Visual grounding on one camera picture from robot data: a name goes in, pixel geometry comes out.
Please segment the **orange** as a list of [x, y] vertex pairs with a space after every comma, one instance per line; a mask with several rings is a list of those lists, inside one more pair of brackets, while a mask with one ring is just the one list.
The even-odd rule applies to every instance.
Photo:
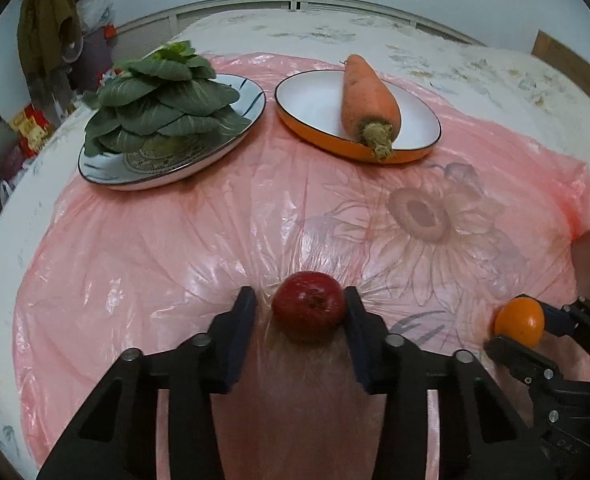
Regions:
[[540, 344], [545, 328], [544, 311], [537, 300], [517, 297], [504, 304], [494, 317], [493, 335], [505, 336], [528, 349]]

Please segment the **red apple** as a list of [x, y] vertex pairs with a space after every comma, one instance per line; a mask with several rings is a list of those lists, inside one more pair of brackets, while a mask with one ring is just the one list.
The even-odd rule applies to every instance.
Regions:
[[325, 344], [331, 340], [342, 325], [346, 310], [341, 284], [316, 271], [290, 275], [271, 302], [275, 325], [299, 344]]

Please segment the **pink plastic sheet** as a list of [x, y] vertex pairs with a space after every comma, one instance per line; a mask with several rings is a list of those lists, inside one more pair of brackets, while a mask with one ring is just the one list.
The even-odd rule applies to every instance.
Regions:
[[18, 290], [14, 366], [40, 466], [120, 353], [168, 350], [205, 330], [243, 286], [257, 322], [240, 382], [214, 396], [230, 479], [363, 479], [384, 401], [343, 336], [302, 347], [273, 325], [281, 281], [312, 270], [423, 349], [481, 354], [496, 308], [576, 289], [572, 240], [590, 228], [590, 172], [436, 94], [411, 92], [442, 137], [405, 166], [357, 164], [299, 140], [273, 101], [229, 155], [142, 192], [73, 180]]

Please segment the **patterned plate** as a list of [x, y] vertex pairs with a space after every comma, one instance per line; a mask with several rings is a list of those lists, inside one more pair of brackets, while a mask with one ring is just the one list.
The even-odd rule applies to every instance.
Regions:
[[246, 77], [223, 74], [216, 80], [240, 93], [231, 110], [223, 114], [223, 133], [200, 133], [185, 139], [167, 136], [135, 153], [82, 153], [77, 162], [80, 177], [116, 191], [142, 191], [190, 177], [224, 158], [258, 124], [267, 98], [263, 89]]

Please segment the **carrot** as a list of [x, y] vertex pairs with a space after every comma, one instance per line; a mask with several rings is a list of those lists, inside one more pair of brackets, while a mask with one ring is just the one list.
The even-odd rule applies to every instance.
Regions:
[[395, 96], [361, 55], [344, 62], [341, 123], [350, 139], [370, 149], [378, 162], [391, 157], [402, 116]]

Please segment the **red snack boxes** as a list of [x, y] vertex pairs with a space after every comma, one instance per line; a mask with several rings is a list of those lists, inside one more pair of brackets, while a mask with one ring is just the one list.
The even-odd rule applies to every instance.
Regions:
[[18, 144], [25, 158], [37, 156], [56, 131], [42, 111], [36, 110], [32, 103], [13, 116], [10, 126], [18, 134]]

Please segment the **orange oval dish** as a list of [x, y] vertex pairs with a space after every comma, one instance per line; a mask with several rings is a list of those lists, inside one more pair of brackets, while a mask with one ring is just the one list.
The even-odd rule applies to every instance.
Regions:
[[414, 162], [428, 155], [443, 135], [425, 102], [372, 72], [307, 70], [283, 79], [274, 99], [293, 133], [357, 162]]

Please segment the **pile of green leaves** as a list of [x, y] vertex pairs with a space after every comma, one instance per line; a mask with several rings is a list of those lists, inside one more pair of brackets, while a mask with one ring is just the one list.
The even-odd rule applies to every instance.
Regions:
[[135, 153], [167, 136], [223, 133], [223, 114], [239, 91], [216, 80], [213, 65], [188, 41], [171, 42], [117, 66], [118, 74], [82, 101], [94, 110], [84, 153]]

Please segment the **purple bin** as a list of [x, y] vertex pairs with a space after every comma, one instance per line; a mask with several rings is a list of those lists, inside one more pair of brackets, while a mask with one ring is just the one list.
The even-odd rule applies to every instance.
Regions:
[[82, 54], [72, 64], [68, 80], [78, 92], [94, 91], [99, 88], [101, 77], [113, 66], [111, 46], [106, 40], [104, 29], [97, 29], [84, 36]]

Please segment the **olive jacket on rack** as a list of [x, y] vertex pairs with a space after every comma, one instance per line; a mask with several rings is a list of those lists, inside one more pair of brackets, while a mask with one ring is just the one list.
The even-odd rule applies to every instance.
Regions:
[[23, 0], [18, 57], [28, 84], [65, 65], [64, 51], [82, 36], [75, 0]]

